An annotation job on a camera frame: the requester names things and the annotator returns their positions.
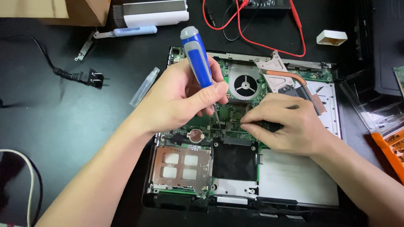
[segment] sticker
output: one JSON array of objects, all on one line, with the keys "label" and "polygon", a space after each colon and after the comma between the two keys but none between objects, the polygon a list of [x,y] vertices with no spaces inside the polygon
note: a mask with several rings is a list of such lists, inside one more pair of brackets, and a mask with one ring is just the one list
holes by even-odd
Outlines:
[{"label": "sticker", "polygon": [[313,88],[311,84],[306,85],[306,87],[309,89],[311,95],[317,94],[316,90]]},{"label": "sticker", "polygon": [[196,144],[188,144],[188,149],[197,150],[197,149],[201,149],[201,146],[198,146]]}]

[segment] power cord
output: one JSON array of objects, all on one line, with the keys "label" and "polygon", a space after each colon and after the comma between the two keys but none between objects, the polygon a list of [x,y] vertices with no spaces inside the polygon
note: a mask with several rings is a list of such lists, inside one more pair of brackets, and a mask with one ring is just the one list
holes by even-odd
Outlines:
[{"label": "power cord", "polygon": [[55,67],[52,64],[51,59],[49,58],[47,52],[42,48],[42,46],[39,44],[39,42],[36,40],[36,38],[34,38],[31,35],[23,34],[23,35],[16,35],[16,36],[6,36],[6,37],[0,37],[0,40],[7,40],[7,39],[17,38],[17,37],[21,37],[21,36],[28,36],[36,43],[36,45],[41,50],[42,55],[45,57],[49,67],[52,69],[52,71],[55,75],[60,76],[67,80],[76,81],[76,82],[85,84],[87,86],[93,86],[98,89],[102,88],[102,85],[104,82],[104,76],[101,73],[97,73],[95,70],[90,69],[88,74],[83,74],[83,72],[71,74],[71,73],[68,73],[68,72],[62,70],[61,68]]},{"label": "power cord", "polygon": [[[205,1],[206,1],[206,0],[203,0],[202,8],[205,7]],[[260,44],[260,43],[256,43],[256,42],[250,41],[250,40],[248,40],[246,37],[244,37],[243,32],[241,31],[241,28],[240,28],[240,10],[242,10],[242,9],[248,4],[248,0],[243,0],[243,3],[242,3],[241,5],[239,5],[239,4],[238,4],[238,0],[236,0],[237,11],[236,11],[236,12],[234,13],[234,15],[229,19],[229,21],[228,21],[225,25],[223,25],[222,27],[219,27],[219,28],[212,27],[212,26],[208,23],[205,14],[203,14],[203,17],[204,17],[204,19],[205,19],[206,24],[207,24],[211,29],[213,29],[213,30],[222,30],[222,29],[224,29],[224,28],[233,20],[233,18],[237,15],[238,31],[239,31],[239,33],[240,33],[240,36],[241,36],[246,42],[249,42],[249,43],[251,43],[251,44],[255,44],[255,45],[258,45],[258,46],[262,46],[262,47],[265,47],[265,48],[270,49],[270,50],[276,50],[276,51],[278,51],[278,52],[280,52],[280,53],[284,53],[284,54],[287,54],[287,55],[292,55],[292,56],[295,56],[295,57],[303,57],[303,56],[306,54],[306,44],[305,44],[305,42],[304,42],[304,37],[303,37],[303,32],[302,32],[302,24],[301,24],[301,22],[300,22],[299,15],[297,14],[297,11],[296,11],[295,5],[293,4],[293,1],[292,1],[292,0],[289,0],[289,2],[290,2],[290,7],[291,7],[291,9],[292,9],[293,18],[295,19],[296,25],[297,25],[297,27],[299,28],[300,37],[301,37],[302,44],[303,44],[303,54],[301,54],[301,55],[296,55],[296,54],[292,54],[292,53],[289,53],[289,52],[286,52],[286,51],[278,50],[278,49],[275,49],[275,48],[272,48],[272,47],[269,47],[269,46],[266,46],[266,45],[263,45],[263,44]]]},{"label": "power cord", "polygon": [[[255,9],[254,14],[253,14],[252,17],[250,18],[250,20],[247,22],[247,25],[244,27],[244,29],[243,29],[242,32],[244,32],[244,30],[245,30],[245,29],[250,25],[250,23],[253,21],[254,17],[255,17],[255,16],[257,15],[257,13],[258,13],[259,8],[261,7],[262,2],[263,2],[263,0],[261,0],[261,1],[259,2],[258,7]],[[233,7],[233,5],[235,5],[235,4],[234,4],[234,3],[231,3],[231,4],[229,5],[229,7],[226,9],[225,14],[223,15],[222,26],[224,26],[225,17],[226,17],[226,15],[227,15],[227,13],[229,12],[229,10]],[[227,37],[226,33],[225,33],[225,29],[224,29],[224,28],[223,28],[223,35],[224,35],[225,38],[226,38],[228,41],[230,41],[230,42],[236,41],[238,38],[240,38],[240,35],[237,35],[236,38],[234,38],[234,39],[229,39],[229,38]]]},{"label": "power cord", "polygon": [[28,168],[29,168],[29,172],[31,173],[31,188],[29,190],[29,198],[28,198],[28,209],[27,209],[27,226],[31,227],[31,203],[32,203],[32,192],[34,191],[34,168],[31,165],[31,162],[29,161],[29,159],[27,158],[27,156],[23,155],[22,153],[15,151],[15,150],[9,150],[9,149],[0,149],[0,152],[11,152],[11,153],[15,153],[19,156],[21,156],[21,158],[24,159],[24,161],[27,163]]}]

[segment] left hand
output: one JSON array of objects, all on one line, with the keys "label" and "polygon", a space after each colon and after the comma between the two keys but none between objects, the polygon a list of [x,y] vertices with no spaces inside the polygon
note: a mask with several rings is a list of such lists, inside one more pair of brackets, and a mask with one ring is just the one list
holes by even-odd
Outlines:
[{"label": "left hand", "polygon": [[212,104],[226,104],[229,85],[223,81],[219,64],[208,56],[213,85],[201,89],[187,59],[169,66],[129,116],[141,130],[155,134],[186,124],[202,111],[213,114]]}]

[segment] clear plastic tube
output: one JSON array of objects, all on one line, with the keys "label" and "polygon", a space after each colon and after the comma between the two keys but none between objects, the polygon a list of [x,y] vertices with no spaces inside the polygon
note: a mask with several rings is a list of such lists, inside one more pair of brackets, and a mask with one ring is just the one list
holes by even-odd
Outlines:
[{"label": "clear plastic tube", "polygon": [[142,83],[140,88],[137,90],[136,94],[133,96],[132,100],[129,102],[131,106],[134,108],[139,105],[142,101],[143,97],[146,95],[147,91],[152,86],[153,82],[156,80],[158,73],[160,72],[159,68],[154,68],[153,71],[146,77],[145,81]]}]

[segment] screwdriver handle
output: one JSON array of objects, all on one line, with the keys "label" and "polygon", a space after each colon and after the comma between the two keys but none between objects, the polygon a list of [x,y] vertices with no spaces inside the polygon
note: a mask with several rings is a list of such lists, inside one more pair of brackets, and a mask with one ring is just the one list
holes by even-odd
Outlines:
[{"label": "screwdriver handle", "polygon": [[208,55],[198,29],[194,26],[186,27],[181,31],[180,38],[199,85],[202,88],[212,85],[212,73],[209,67]]}]

